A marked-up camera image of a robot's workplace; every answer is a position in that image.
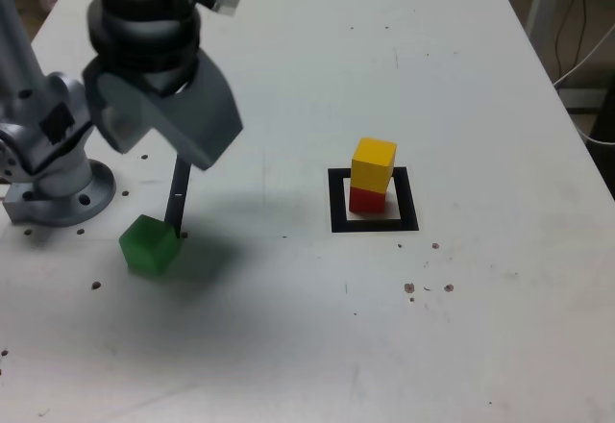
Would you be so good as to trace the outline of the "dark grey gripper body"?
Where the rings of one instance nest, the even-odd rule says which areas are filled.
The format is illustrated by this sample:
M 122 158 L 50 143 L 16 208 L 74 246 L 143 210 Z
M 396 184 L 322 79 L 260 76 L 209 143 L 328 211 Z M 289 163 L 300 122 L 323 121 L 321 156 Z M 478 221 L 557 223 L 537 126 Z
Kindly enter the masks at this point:
M 99 60 L 98 89 L 106 99 L 161 99 L 189 86 L 197 67 L 197 60 Z

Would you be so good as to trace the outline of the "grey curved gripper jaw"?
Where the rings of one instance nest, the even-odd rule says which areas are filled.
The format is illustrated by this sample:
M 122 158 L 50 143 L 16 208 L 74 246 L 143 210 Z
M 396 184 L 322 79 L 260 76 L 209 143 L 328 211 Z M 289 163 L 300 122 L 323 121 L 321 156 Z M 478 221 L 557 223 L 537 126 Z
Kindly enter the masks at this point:
M 92 60 L 82 76 L 93 125 L 112 149 L 128 153 L 151 130 L 139 89 L 106 71 L 100 60 Z
M 189 86 L 165 98 L 141 99 L 145 120 L 188 163 L 212 167 L 243 125 L 232 90 L 211 58 L 199 52 Z

